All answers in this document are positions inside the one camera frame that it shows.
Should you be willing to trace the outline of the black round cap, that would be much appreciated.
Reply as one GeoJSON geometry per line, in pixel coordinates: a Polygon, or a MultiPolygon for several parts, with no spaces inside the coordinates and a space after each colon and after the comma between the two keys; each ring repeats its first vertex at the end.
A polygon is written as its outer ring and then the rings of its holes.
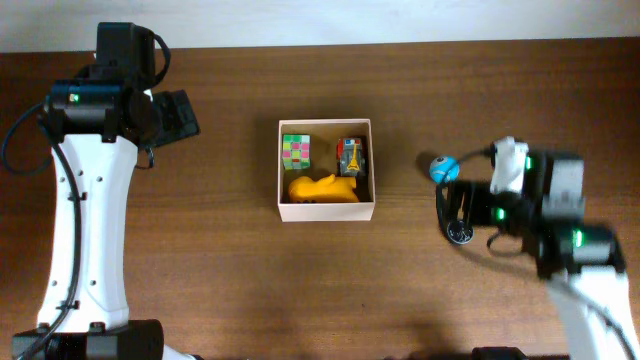
{"type": "Polygon", "coordinates": [[[464,221],[455,220],[447,224],[445,235],[450,243],[462,246],[468,244],[473,239],[474,230],[472,227],[467,226],[464,221]]]}

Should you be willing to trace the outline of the blue and white ball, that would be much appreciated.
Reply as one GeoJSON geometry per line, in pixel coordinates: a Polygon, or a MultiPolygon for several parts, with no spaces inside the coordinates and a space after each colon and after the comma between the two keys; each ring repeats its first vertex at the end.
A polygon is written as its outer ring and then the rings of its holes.
{"type": "Polygon", "coordinates": [[[455,181],[459,172],[458,161],[449,156],[436,157],[429,166],[429,175],[436,184],[455,181]]]}

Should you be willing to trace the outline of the red toy fire truck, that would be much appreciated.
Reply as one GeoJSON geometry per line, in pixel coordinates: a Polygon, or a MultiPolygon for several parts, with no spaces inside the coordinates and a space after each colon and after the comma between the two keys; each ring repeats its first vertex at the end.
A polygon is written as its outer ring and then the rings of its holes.
{"type": "Polygon", "coordinates": [[[364,142],[359,137],[343,137],[336,147],[338,174],[341,177],[364,177],[367,175],[367,158],[364,142]]]}

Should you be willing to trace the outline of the beige cardboard box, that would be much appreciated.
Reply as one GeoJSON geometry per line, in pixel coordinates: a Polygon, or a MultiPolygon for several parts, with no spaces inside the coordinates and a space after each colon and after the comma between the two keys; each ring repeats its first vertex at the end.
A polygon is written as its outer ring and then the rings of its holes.
{"type": "Polygon", "coordinates": [[[277,207],[284,222],[354,222],[372,219],[375,204],[375,172],[371,121],[368,119],[306,119],[281,120],[278,128],[278,190],[277,207]],[[284,134],[307,134],[311,137],[311,167],[285,170],[281,160],[284,134]],[[294,203],[289,198],[289,185],[301,176],[314,181],[338,174],[336,147],[343,137],[359,137],[364,142],[367,175],[355,177],[358,203],[294,203]]]}

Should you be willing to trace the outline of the colourful puzzle cube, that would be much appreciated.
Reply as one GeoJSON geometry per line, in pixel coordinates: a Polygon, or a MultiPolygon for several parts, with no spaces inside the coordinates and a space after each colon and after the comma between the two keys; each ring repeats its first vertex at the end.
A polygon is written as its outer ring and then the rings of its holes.
{"type": "Polygon", "coordinates": [[[311,167],[311,137],[307,134],[284,134],[281,160],[285,170],[303,170],[311,167]]]}

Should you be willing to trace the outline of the yellow toy dog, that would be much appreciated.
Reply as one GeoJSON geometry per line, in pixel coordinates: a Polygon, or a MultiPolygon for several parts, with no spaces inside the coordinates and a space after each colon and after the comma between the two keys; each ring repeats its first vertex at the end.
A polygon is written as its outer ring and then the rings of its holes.
{"type": "Polygon", "coordinates": [[[314,181],[301,176],[291,182],[288,193],[294,203],[358,203],[355,177],[337,177],[331,174],[314,181]]]}

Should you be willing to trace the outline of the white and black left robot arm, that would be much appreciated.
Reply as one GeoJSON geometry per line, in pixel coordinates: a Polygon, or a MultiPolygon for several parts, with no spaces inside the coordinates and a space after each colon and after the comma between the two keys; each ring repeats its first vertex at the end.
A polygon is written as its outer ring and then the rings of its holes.
{"type": "Polygon", "coordinates": [[[16,359],[158,359],[179,352],[156,319],[129,316],[124,239],[141,154],[196,136],[187,94],[160,91],[169,48],[152,30],[102,22],[95,60],[54,83],[31,114],[56,175],[52,261],[34,329],[12,339],[16,359]]]}

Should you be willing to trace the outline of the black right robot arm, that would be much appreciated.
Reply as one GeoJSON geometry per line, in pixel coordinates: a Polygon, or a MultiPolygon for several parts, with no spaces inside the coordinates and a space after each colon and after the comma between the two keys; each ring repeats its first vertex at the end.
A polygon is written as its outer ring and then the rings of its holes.
{"type": "Polygon", "coordinates": [[[476,228],[493,227],[521,239],[564,324],[570,358],[638,358],[619,240],[609,226],[584,220],[583,159],[525,143],[494,143],[475,154],[490,159],[490,181],[457,179],[461,163],[451,157],[430,166],[444,237],[462,246],[476,228]]]}

